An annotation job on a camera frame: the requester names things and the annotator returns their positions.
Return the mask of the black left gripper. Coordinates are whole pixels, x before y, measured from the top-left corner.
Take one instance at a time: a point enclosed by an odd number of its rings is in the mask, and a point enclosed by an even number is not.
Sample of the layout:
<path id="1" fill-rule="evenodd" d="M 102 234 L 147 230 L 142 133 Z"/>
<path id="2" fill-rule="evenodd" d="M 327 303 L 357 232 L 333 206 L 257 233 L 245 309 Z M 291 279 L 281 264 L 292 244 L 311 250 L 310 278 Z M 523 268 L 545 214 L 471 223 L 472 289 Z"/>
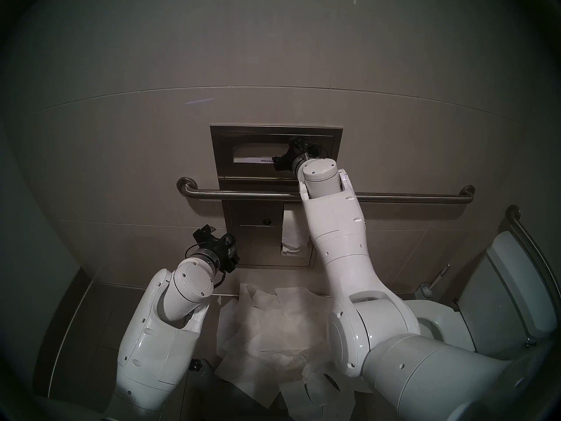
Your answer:
<path id="1" fill-rule="evenodd" d="M 193 232 L 195 243 L 199 244 L 199 254 L 212 263 L 215 272 L 232 273 L 240 260 L 235 237 L 224 234 L 217 238 L 213 235 L 214 231 L 216 228 L 205 225 Z"/>

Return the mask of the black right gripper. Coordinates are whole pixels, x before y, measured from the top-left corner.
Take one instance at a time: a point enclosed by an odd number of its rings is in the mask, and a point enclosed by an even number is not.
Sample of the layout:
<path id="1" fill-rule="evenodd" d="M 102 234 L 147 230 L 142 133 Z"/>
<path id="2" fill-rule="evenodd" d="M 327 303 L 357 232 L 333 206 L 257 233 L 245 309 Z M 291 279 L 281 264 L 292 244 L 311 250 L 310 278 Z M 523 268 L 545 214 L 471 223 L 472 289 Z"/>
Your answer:
<path id="1" fill-rule="evenodd" d="M 314 147 L 301 136 L 293 136 L 289 140 L 289 148 L 285 155 L 273 156 L 273 167 L 275 171 L 297 171 L 298 167 L 314 158 Z"/>

